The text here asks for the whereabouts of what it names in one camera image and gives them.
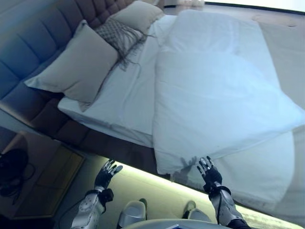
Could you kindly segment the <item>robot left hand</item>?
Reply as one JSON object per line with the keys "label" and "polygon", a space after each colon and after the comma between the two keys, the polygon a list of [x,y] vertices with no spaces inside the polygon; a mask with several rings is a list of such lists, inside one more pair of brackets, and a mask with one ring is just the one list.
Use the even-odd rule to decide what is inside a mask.
{"label": "robot left hand", "polygon": [[102,192],[103,190],[107,189],[110,181],[113,176],[119,173],[122,169],[122,165],[115,165],[115,161],[109,159],[100,169],[98,175],[94,181],[94,189]]}

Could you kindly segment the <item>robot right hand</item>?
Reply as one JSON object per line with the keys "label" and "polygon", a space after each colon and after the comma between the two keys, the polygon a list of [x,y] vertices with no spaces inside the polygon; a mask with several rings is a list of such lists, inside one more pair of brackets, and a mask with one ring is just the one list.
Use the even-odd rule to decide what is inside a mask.
{"label": "robot right hand", "polygon": [[197,169],[205,182],[203,189],[206,193],[210,193],[222,184],[222,176],[209,156],[199,159]]}

